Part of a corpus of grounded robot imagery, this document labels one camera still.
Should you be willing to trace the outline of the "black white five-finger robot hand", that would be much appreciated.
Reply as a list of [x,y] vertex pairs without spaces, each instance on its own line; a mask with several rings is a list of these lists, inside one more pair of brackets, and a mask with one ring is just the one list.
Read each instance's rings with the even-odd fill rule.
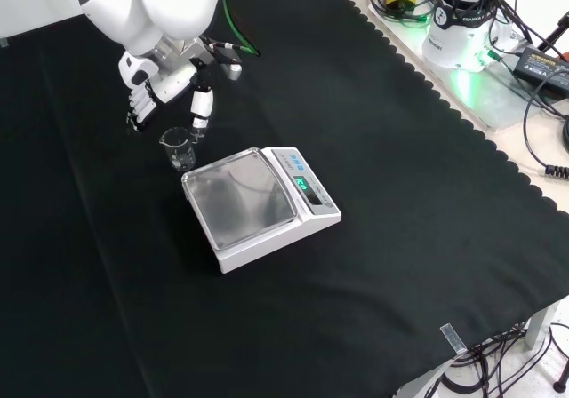
[[201,38],[188,41],[164,38],[150,52],[134,56],[125,52],[119,73],[130,89],[126,124],[143,131],[160,105],[185,93],[192,96],[190,136],[198,142],[205,136],[213,107],[213,90],[199,72],[214,61]]

